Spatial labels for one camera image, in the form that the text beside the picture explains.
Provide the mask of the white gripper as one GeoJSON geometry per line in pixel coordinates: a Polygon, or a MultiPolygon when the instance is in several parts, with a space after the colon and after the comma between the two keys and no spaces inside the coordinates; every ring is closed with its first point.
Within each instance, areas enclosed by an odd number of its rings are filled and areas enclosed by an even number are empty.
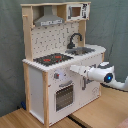
{"type": "Polygon", "coordinates": [[[70,70],[75,73],[78,73],[79,75],[81,75],[83,77],[86,77],[88,71],[90,70],[90,67],[89,66],[71,65],[70,70]]]}

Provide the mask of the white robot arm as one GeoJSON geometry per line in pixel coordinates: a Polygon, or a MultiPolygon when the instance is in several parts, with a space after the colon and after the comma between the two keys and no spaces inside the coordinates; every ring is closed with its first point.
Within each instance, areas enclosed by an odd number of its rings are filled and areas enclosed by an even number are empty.
{"type": "Polygon", "coordinates": [[[94,66],[72,65],[70,70],[96,82],[107,85],[111,88],[128,92],[128,77],[124,83],[115,79],[114,67],[107,68],[108,62],[101,63],[97,68],[94,66]]]}

